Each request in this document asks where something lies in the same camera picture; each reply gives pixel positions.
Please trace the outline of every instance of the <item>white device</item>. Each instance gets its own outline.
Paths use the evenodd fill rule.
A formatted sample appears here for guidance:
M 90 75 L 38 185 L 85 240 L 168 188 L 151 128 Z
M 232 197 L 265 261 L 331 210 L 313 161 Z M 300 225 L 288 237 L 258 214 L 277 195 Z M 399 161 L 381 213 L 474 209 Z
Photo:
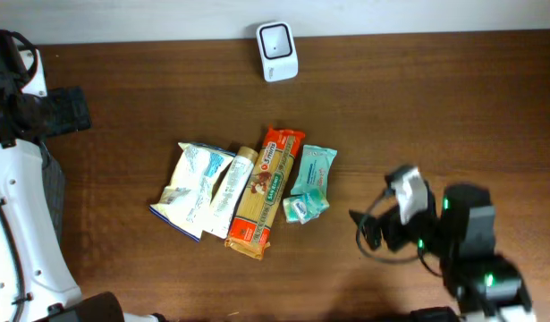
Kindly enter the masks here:
M 299 73 L 291 26 L 286 22 L 269 22 L 257 28 L 258 51 L 265 81 L 282 81 Z
M 22 307 L 21 321 L 48 316 L 56 303 L 68 308 L 81 301 L 80 287 L 66 266 L 56 239 L 42 183 L 42 156 L 35 144 L 16 140 L 0 144 L 0 200 L 21 264 L 24 294 L 19 294 L 13 252 L 0 223 L 0 321 L 12 321 L 19 298 L 30 297 Z

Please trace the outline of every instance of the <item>brand logo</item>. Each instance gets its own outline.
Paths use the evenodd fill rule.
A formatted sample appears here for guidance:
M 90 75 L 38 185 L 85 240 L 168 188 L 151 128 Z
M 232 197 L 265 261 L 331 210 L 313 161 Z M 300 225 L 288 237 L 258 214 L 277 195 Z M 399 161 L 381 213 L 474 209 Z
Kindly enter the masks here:
M 292 209 L 294 212 L 301 217 L 307 215 L 307 205 L 301 200 L 296 200 L 292 203 Z
M 275 152 L 276 152 L 276 144 L 274 142 L 269 142 L 265 147 L 265 154 L 263 155 L 263 159 L 261 160 L 261 165 L 260 165 L 261 170 L 263 171 L 268 170 L 268 166 L 271 165 Z
M 267 192 L 267 198 L 266 201 L 268 204 L 275 203 L 276 195 L 278 194 L 278 190 L 281 187 L 281 183 L 283 181 L 283 175 L 280 173 L 273 174 L 273 180 L 271 180 L 271 186 L 268 189 Z

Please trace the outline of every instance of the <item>wall-mounted sensor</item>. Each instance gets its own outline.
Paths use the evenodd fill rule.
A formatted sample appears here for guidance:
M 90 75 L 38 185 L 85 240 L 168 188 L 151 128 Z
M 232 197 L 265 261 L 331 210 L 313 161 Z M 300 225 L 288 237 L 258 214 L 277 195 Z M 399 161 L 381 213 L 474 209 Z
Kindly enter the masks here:
M 299 60 L 286 22 L 269 22 L 257 28 L 258 51 L 265 81 L 282 81 L 299 73 Z

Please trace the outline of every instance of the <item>pasta package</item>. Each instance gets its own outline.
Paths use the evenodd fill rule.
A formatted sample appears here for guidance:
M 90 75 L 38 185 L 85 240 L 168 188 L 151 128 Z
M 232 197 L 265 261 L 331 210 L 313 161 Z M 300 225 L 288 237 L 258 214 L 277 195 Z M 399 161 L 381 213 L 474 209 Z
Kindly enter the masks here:
M 225 246 L 262 259 L 289 173 L 305 134 L 268 129 Z

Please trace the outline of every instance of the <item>white wall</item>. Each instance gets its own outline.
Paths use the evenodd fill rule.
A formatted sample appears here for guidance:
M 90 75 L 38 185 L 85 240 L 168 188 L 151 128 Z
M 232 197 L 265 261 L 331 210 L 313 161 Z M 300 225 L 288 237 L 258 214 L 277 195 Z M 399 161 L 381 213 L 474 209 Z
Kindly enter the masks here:
M 550 28 L 550 0 L 0 0 L 0 29 L 34 43 Z

